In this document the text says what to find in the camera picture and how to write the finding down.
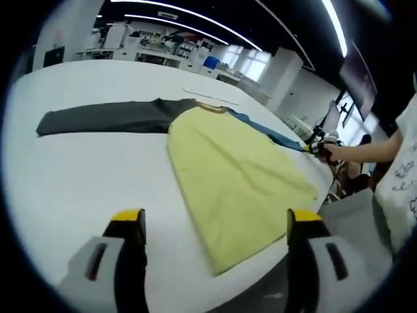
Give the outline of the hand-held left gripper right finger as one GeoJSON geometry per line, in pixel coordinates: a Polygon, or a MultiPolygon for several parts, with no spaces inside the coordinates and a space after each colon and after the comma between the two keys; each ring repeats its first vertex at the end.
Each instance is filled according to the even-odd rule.
{"type": "Polygon", "coordinates": [[[322,218],[287,211],[286,312],[355,312],[369,292],[363,257],[322,218]]]}

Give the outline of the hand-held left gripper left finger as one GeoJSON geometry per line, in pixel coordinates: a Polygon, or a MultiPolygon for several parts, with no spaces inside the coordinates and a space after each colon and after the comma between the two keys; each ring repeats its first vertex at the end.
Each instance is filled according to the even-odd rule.
{"type": "Polygon", "coordinates": [[[145,210],[113,215],[68,261],[60,294],[76,312],[148,312],[145,210]]]}

